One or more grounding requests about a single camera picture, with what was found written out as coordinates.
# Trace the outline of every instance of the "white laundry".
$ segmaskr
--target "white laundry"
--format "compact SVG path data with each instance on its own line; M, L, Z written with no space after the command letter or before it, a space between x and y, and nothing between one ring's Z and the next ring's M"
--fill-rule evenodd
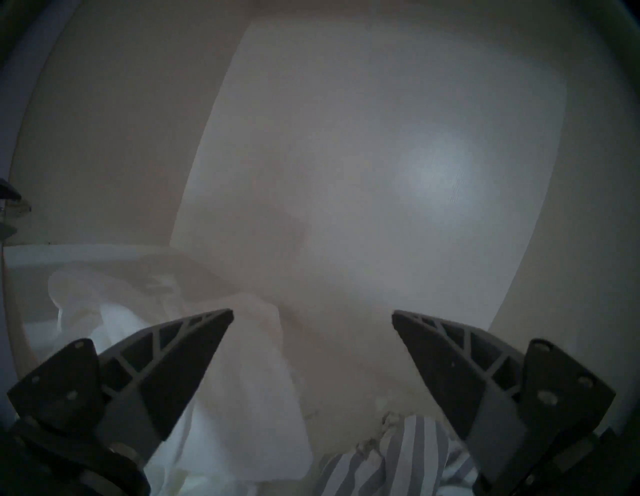
M312 453L275 306L252 294L187 304L179 288L158 301L78 266L52 274L49 294L59 308L52 352L90 337L101 353L150 325L219 308L234 311L197 393L147 465L153 494L248 495L255 491L252 483L307 473ZM185 478L190 473L198 475Z

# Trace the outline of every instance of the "crumpled fabric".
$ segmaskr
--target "crumpled fabric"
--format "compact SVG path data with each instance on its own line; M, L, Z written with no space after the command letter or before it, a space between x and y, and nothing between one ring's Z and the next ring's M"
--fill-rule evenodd
M246 293L195 304L179 291L152 298L83 266L53 273L49 295L59 310L51 353L89 337L99 354L151 325L234 311L197 393L145 468L153 494L249 496L261 481L305 476L312 452L275 306Z

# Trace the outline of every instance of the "gray and white striped cloth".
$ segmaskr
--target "gray and white striped cloth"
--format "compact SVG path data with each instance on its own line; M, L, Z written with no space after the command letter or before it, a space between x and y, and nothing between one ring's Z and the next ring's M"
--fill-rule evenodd
M473 495L474 462L439 422L395 415L381 434L329 458L314 496Z

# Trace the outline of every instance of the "white cloth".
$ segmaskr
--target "white cloth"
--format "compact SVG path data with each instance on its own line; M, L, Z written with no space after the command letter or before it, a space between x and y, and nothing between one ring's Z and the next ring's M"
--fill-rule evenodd
M234 311L198 392L147 465L154 494L162 487L162 494L244 495L251 494L251 485L236 481L301 479L307 473L312 453L282 355L276 307L252 294L187 304L179 289L158 301L123 280L77 266L52 274L49 294L59 308L52 351L89 337L101 353L150 325L219 308ZM181 470L200 478L187 480Z

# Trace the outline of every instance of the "white fabric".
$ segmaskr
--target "white fabric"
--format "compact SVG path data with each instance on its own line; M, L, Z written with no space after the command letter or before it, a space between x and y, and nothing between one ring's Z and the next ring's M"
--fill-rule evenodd
M147 465L153 492L163 487L162 494L244 495L252 493L251 485L234 481L304 477L312 453L282 356L278 309L252 294L187 304L174 289L156 299L88 268L58 270L49 279L49 294L59 308L52 352L90 337L101 353L141 328L231 308L234 322L198 392ZM187 480L180 470L205 477Z

